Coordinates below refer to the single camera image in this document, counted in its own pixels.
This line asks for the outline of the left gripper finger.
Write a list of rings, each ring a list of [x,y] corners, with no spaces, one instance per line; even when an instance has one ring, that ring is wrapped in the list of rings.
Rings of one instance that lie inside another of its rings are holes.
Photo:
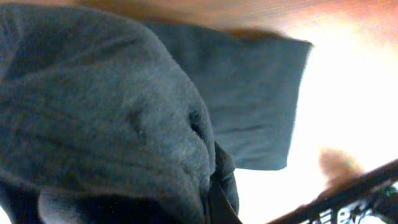
[[[208,192],[206,224],[242,224],[216,179],[211,181]]]

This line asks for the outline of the dark green t-shirt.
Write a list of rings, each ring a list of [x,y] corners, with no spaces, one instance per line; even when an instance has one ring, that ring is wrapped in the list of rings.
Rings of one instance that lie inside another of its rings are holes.
[[[1,207],[12,223],[207,223],[235,168],[287,165],[311,43],[1,4]]]

